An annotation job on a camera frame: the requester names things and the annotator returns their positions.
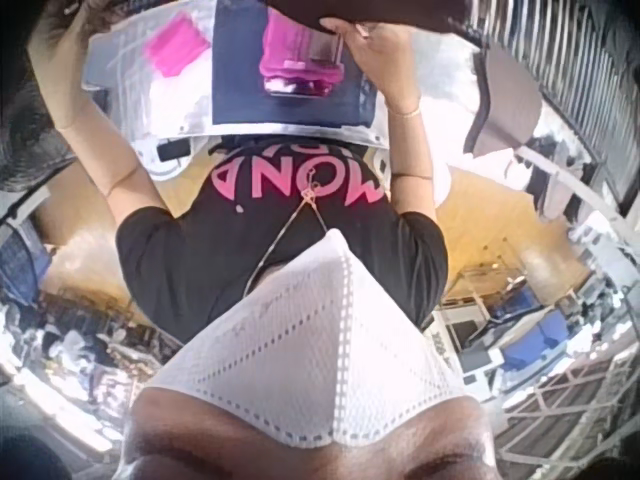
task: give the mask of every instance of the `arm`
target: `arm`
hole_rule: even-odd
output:
[[[105,196],[117,225],[143,207],[167,209],[131,145],[90,99],[60,133]]]
[[[135,152],[82,90],[82,70],[92,23],[105,19],[98,4],[85,1],[71,26],[56,32],[60,4],[49,2],[29,42],[29,57],[40,92],[55,127],[105,196],[120,225],[134,211],[155,206],[166,209]]]
[[[436,220],[433,165],[420,113],[411,30],[378,24],[368,34],[338,19],[325,28],[344,37],[356,62],[384,95],[389,109],[391,202],[399,214],[418,212]]]

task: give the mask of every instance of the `white face mask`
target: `white face mask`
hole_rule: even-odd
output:
[[[371,444],[456,376],[331,230],[188,343],[147,386],[197,397],[292,447]]]

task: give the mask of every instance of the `hand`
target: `hand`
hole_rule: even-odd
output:
[[[64,1],[49,0],[31,35],[28,45],[31,66],[59,130],[71,126],[90,101],[82,90],[82,73],[89,38],[108,30],[117,17],[105,11],[108,3],[109,0],[84,0],[73,18],[64,15]]]
[[[323,18],[320,23],[344,38],[356,63],[385,96],[391,110],[408,114],[418,108],[420,89],[410,27],[380,23],[363,36],[362,29],[344,20]]]

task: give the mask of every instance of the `necklace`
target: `necklace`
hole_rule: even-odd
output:
[[[284,226],[280,229],[280,232],[276,236],[275,240],[271,243],[271,245],[269,245],[269,248],[267,248],[267,251],[262,256],[262,259],[260,259],[260,262],[258,262],[258,265],[253,270],[253,273],[249,277],[249,281],[247,281],[247,284],[244,287],[244,293],[242,294],[242,298],[246,297],[249,294],[249,291],[251,290],[251,286],[253,285],[253,282],[255,281],[256,276],[258,275],[258,272],[260,272],[265,262],[269,258],[269,255],[271,255],[271,252],[273,252],[273,250],[276,248],[282,236],[289,229],[289,227],[291,226],[293,221],[296,219],[298,214],[302,211],[305,205],[309,205],[313,209],[313,211],[316,214],[316,218],[320,222],[320,225],[322,225],[323,230],[327,232],[327,225],[324,223],[324,220],[322,219],[322,215],[320,215],[320,212],[318,211],[318,206],[316,205],[316,190],[318,189],[318,187],[320,187],[320,184],[318,182],[313,181],[313,176],[315,175],[315,173],[316,173],[316,170],[314,168],[309,170],[309,173],[307,174],[307,188],[305,188],[302,192],[300,192],[300,195],[302,196],[300,205],[298,205],[298,207],[294,210],[294,212],[289,217],[289,220],[287,220]]]

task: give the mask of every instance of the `black t-shirt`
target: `black t-shirt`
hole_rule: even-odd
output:
[[[423,214],[398,215],[376,176],[351,149],[312,140],[241,148],[216,167],[187,213],[132,213],[117,246],[125,281],[149,319],[188,342],[242,299],[252,273],[301,202],[309,172],[328,229],[416,325],[447,279],[442,232]],[[305,206],[263,269],[286,263],[324,236]]]

